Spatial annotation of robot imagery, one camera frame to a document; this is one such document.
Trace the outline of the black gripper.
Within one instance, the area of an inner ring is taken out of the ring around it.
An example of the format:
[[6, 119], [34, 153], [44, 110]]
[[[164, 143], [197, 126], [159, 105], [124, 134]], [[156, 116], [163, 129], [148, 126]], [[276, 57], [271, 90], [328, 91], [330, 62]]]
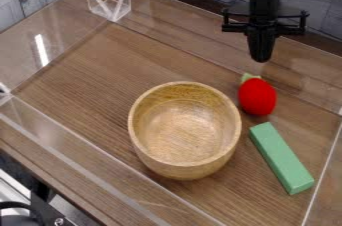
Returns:
[[306, 32], [308, 12], [284, 8], [280, 0], [249, 0], [245, 6], [224, 8], [221, 15], [221, 31], [247, 36], [249, 55], [256, 62], [270, 60], [279, 35], [303, 35]]

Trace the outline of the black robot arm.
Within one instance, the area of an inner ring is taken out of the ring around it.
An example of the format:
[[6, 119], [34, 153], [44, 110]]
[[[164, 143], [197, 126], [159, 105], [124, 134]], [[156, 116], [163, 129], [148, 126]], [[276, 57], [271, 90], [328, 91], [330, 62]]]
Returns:
[[276, 38], [303, 35], [310, 13], [283, 7], [280, 0], [248, 0], [239, 9], [221, 9], [223, 32], [243, 33], [251, 58], [257, 63], [271, 59]]

